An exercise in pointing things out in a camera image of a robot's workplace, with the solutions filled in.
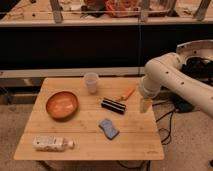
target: table leg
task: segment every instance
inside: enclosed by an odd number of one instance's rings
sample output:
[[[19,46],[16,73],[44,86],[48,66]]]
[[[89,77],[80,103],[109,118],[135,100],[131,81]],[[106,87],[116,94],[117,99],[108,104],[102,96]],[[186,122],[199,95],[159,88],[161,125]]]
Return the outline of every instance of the table leg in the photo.
[[[53,171],[54,169],[48,165],[45,161],[37,161],[37,163],[42,166],[47,171]]]

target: orange object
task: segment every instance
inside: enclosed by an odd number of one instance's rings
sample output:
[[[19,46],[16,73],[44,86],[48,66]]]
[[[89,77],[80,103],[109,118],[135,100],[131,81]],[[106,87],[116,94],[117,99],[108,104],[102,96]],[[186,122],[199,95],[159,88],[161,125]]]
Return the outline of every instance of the orange object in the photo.
[[[129,88],[127,89],[120,97],[120,99],[118,99],[117,101],[122,101],[122,100],[127,100],[131,95],[132,93],[134,93],[135,91],[135,87],[134,88]]]
[[[74,114],[78,108],[77,97],[68,91],[62,91],[49,98],[46,104],[48,114],[54,119],[63,119]]]
[[[108,0],[105,5],[110,17],[138,15],[137,0]]]

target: black cable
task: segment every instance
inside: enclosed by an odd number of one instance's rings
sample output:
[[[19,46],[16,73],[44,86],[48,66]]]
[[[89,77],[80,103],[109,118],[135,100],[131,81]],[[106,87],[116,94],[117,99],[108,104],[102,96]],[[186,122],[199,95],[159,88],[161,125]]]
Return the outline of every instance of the black cable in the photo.
[[[146,171],[150,171],[150,168],[151,168],[151,160],[149,160],[146,165]]]
[[[158,118],[158,119],[156,120],[156,122],[159,122],[161,119],[163,119],[163,118],[166,117],[167,115],[174,113],[175,110],[176,110],[176,109],[174,108],[174,109],[172,109],[171,111],[167,112],[166,114],[164,114],[163,116],[161,116],[160,118]]]
[[[142,161],[139,166],[134,166],[134,167],[133,166],[127,166],[127,165],[123,164],[121,161],[117,161],[117,163],[125,169],[141,169],[141,168],[143,168],[145,161]]]
[[[165,116],[171,114],[171,115],[170,115],[170,118],[169,118],[169,130],[167,130],[167,129],[165,129],[165,128],[159,129],[159,131],[166,131],[166,132],[167,132],[167,136],[166,136],[163,140],[161,140],[162,145],[168,145],[168,144],[171,143],[171,141],[172,141],[171,132],[172,132],[172,118],[173,118],[173,116],[174,116],[174,112],[175,112],[175,109],[173,109],[173,110],[167,112],[166,114],[164,114],[162,117],[160,117],[160,118],[157,120],[157,122],[158,122],[158,121],[160,121],[161,119],[163,119]]]
[[[158,106],[158,105],[161,105],[161,104],[164,104],[164,103],[167,103],[167,102],[169,102],[169,99],[168,99],[168,100],[165,100],[165,101],[163,101],[163,102],[155,103],[155,104],[153,104],[152,106]]]

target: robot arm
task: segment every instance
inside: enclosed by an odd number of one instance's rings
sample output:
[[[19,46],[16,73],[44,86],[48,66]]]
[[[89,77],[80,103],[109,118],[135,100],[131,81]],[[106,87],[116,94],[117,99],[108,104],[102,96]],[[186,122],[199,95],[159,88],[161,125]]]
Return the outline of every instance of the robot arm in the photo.
[[[144,98],[154,98],[161,86],[165,86],[213,118],[213,87],[179,71],[187,59],[195,55],[213,60],[213,41],[181,44],[177,47],[177,53],[168,53],[150,60],[145,66],[146,75],[139,84],[141,95]]]

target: bottle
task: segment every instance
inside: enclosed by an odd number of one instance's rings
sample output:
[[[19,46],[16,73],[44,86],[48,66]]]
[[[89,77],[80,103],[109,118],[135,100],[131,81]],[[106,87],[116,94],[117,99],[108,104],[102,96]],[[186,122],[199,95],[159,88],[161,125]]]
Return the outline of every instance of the bottle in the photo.
[[[74,142],[68,141],[63,137],[54,136],[36,136],[33,140],[33,146],[38,151],[65,151],[68,148],[74,148]]]

